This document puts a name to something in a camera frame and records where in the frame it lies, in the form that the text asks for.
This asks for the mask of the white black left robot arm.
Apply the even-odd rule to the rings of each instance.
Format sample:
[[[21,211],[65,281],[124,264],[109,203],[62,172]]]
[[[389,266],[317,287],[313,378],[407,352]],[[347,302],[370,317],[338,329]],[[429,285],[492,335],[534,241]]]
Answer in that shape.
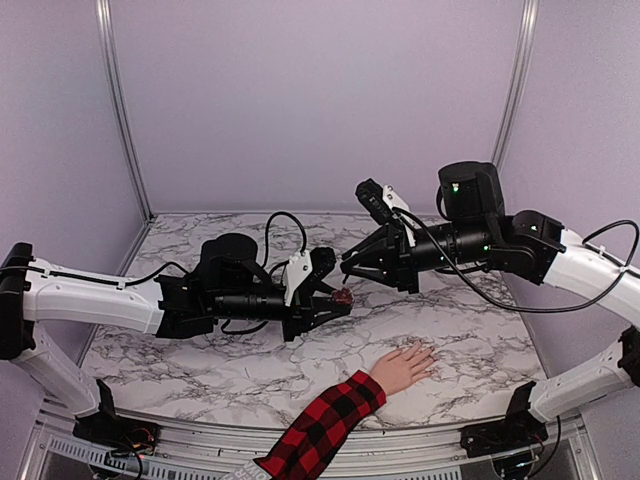
[[[67,269],[17,243],[1,265],[1,357],[19,365],[61,400],[106,445],[125,438],[110,390],[86,375],[54,344],[40,322],[116,326],[156,338],[188,339],[213,331],[218,321],[275,321],[285,341],[348,315],[353,296],[325,283],[336,264],[330,247],[302,249],[285,263],[281,282],[257,262],[247,235],[206,241],[195,269],[181,277],[104,276]]]

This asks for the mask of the red glitter nail polish bottle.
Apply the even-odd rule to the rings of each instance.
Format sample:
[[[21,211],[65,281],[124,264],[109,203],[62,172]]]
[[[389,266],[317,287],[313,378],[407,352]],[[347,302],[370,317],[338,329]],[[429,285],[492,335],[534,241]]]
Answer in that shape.
[[[352,306],[354,297],[349,288],[336,289],[331,294],[332,301],[339,305]]]

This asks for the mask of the red black plaid sleeve forearm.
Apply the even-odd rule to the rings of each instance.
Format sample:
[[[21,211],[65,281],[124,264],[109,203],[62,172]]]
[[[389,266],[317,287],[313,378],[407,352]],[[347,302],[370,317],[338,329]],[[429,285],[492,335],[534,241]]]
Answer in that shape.
[[[254,462],[272,479],[317,479],[351,431],[385,403],[381,387],[357,371],[316,397],[266,456]]]

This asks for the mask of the person's bare hand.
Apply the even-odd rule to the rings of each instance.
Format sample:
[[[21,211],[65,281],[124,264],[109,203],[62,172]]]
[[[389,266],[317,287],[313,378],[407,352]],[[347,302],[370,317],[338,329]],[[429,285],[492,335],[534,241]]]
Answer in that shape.
[[[375,362],[369,376],[387,396],[395,395],[432,376],[434,352],[433,347],[420,342],[394,350]]]

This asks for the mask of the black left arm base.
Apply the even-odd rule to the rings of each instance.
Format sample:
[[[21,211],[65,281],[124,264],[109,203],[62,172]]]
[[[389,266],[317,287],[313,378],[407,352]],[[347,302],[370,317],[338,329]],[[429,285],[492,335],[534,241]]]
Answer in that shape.
[[[124,450],[131,447],[136,453],[153,453],[157,445],[159,426],[153,422],[123,417],[115,410],[109,387],[97,380],[98,410],[75,419],[73,435],[82,440]]]

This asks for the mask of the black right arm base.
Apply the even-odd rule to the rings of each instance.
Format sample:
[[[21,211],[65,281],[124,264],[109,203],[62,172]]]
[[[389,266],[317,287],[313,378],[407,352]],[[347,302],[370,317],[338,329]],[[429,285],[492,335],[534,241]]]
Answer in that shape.
[[[469,458],[529,447],[549,438],[546,422],[530,412],[529,396],[535,385],[531,381],[514,391],[502,419],[462,428],[460,446]]]

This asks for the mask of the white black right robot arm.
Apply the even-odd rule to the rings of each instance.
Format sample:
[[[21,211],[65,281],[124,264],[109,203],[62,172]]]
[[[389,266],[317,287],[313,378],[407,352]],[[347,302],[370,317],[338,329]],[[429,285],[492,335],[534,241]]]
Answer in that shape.
[[[361,182],[356,197],[378,229],[342,256],[345,276],[416,293],[423,271],[449,270],[465,284],[462,266],[513,274],[535,285],[572,292],[583,303],[530,307],[530,314],[555,315],[599,305],[629,326],[596,357],[556,377],[519,387],[495,430],[506,448],[583,404],[639,383],[639,272],[591,245],[561,222],[534,210],[505,212],[495,165],[463,161],[438,172],[436,194],[443,223],[426,226],[389,186]]]

